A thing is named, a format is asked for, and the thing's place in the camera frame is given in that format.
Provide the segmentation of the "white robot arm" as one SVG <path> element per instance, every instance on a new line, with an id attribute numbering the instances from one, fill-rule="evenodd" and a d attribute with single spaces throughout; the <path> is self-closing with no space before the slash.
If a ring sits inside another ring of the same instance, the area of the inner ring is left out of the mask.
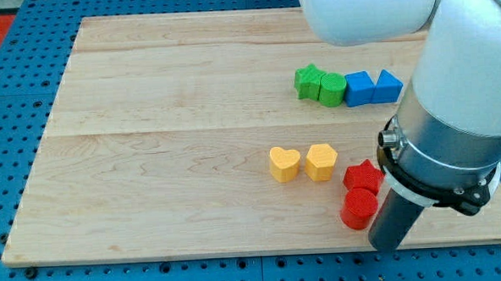
<path id="1" fill-rule="evenodd" d="M 397 113 L 379 133 L 384 211 L 475 215 L 501 173 L 501 0 L 299 0 L 313 32 L 355 46 L 427 31 Z"/>

